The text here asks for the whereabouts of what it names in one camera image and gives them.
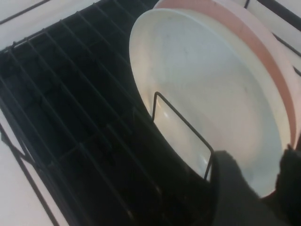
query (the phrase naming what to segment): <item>dish rack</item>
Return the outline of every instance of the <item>dish rack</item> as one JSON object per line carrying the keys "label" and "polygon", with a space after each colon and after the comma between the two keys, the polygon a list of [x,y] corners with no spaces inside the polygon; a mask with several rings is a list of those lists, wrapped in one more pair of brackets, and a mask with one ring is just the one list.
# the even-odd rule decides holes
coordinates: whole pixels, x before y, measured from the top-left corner
{"label": "dish rack", "polygon": [[1,126],[2,140],[55,226],[21,159],[72,226],[186,226],[211,217],[209,183],[161,136],[132,76],[130,31],[156,2],[102,0],[0,53],[0,108],[25,154]]}

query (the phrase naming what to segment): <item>plate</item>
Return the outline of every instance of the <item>plate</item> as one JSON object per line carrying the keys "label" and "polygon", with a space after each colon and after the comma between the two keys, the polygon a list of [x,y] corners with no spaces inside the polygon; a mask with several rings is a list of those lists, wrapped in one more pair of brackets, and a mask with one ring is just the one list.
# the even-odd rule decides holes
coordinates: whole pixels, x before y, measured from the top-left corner
{"label": "plate", "polygon": [[[265,196],[275,187],[283,145],[291,138],[287,118],[286,133],[279,132],[271,101],[254,74],[269,78],[271,87],[274,81],[243,41],[227,41],[231,32],[225,26],[193,14],[161,8],[138,18],[130,37],[137,88],[151,115],[154,94],[160,92],[214,150],[227,150],[250,187]],[[248,52],[244,58],[240,48]],[[246,56],[256,60],[250,63]],[[279,93],[277,100],[285,109]],[[156,106],[156,126],[203,177],[210,151],[161,98]]]}

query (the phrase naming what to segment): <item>dark object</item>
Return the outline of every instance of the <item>dark object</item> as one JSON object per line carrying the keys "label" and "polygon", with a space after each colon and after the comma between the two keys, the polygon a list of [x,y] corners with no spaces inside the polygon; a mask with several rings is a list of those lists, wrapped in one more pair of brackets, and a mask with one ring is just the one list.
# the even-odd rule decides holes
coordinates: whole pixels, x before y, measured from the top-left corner
{"label": "dark object", "polygon": [[175,107],[160,93],[160,92],[155,92],[154,94],[154,103],[153,103],[153,108],[152,108],[152,120],[155,121],[155,116],[156,116],[156,106],[157,106],[157,98],[160,97],[172,110],[176,115],[191,129],[191,131],[206,145],[206,147],[210,151],[210,158],[207,164],[207,168],[205,171],[204,179],[207,179],[208,172],[211,166],[211,161],[212,161],[212,155],[214,153],[213,148],[210,146],[210,144],[202,137],[202,135],[197,132],[197,130],[175,109]]}
{"label": "dark object", "polygon": [[250,189],[227,152],[214,153],[211,183],[215,197],[213,226],[287,226]]}
{"label": "dark object", "polygon": [[250,3],[250,0],[246,0],[246,3],[245,3],[245,6],[244,6],[244,8],[248,8],[248,6],[249,6],[249,3]]}
{"label": "dark object", "polygon": [[301,152],[285,150],[280,163],[276,195],[282,211],[294,226],[301,225]]}

